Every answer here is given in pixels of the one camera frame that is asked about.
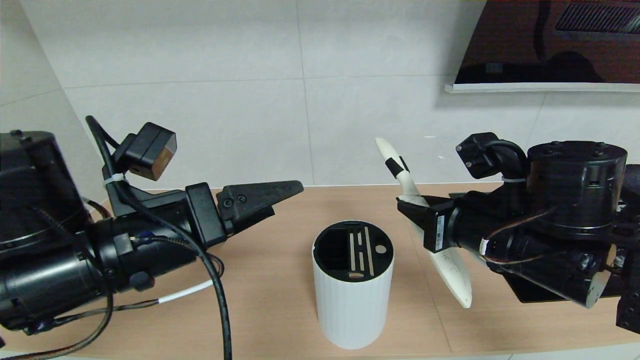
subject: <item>white cylindrical container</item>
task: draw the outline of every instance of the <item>white cylindrical container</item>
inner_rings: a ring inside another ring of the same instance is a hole
[[[363,348],[382,333],[394,268],[389,237],[375,225],[343,221],[327,227],[312,249],[318,320],[345,349]]]

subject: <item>barcode sticker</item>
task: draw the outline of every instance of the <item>barcode sticker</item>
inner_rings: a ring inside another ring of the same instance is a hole
[[[444,215],[438,217],[438,227],[436,228],[436,251],[442,249],[444,239]]]

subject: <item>wooden tabletop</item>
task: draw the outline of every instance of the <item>wooden tabletop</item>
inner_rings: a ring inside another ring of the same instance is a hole
[[[488,191],[495,183],[432,184],[423,194]],[[307,188],[275,207],[276,216],[212,251],[226,265],[223,285],[235,359],[445,357],[597,347],[640,340],[615,326],[618,299],[590,310],[570,302],[521,304],[503,278],[463,254],[473,304],[463,309],[440,280],[409,222],[396,210],[399,186]],[[360,350],[343,350],[316,316],[311,246],[326,226],[365,220],[396,249],[387,323]],[[166,274],[156,287],[116,296],[116,304],[156,298],[208,279],[201,263]],[[96,302],[91,307],[103,306]],[[37,336],[3,331],[6,350],[49,350],[92,332],[99,316]],[[148,309],[115,313],[104,334],[79,356],[108,359],[219,359],[218,304],[212,288]]]

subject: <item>vent grille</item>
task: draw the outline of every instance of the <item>vent grille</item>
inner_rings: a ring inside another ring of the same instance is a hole
[[[640,2],[571,2],[556,24],[558,31],[640,35]]]

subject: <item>white sword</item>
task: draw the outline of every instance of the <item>white sword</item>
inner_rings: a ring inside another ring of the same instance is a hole
[[[400,159],[400,155],[396,152],[396,150],[389,144],[388,141],[382,138],[376,138],[376,145],[378,146],[378,150],[382,155],[382,158],[385,161],[389,159],[393,159],[395,163],[398,165],[402,171],[400,171],[396,175],[396,179],[402,186],[403,194],[398,198],[402,201],[411,202],[415,205],[428,207],[429,204],[423,197],[420,196],[420,191],[416,187],[413,179],[411,178],[411,174],[407,171],[403,161]],[[418,235],[419,239],[422,241],[424,238],[424,230],[422,230],[418,225],[411,222],[413,226],[413,230]],[[457,249],[454,247],[450,247],[446,250],[437,252],[436,254],[427,250],[429,255],[431,256],[431,260],[433,264],[436,266],[440,277],[447,285],[451,293],[453,294],[458,302],[465,308],[469,308],[471,306],[471,279],[469,277],[469,271],[467,270],[467,266],[464,261],[458,254]]]

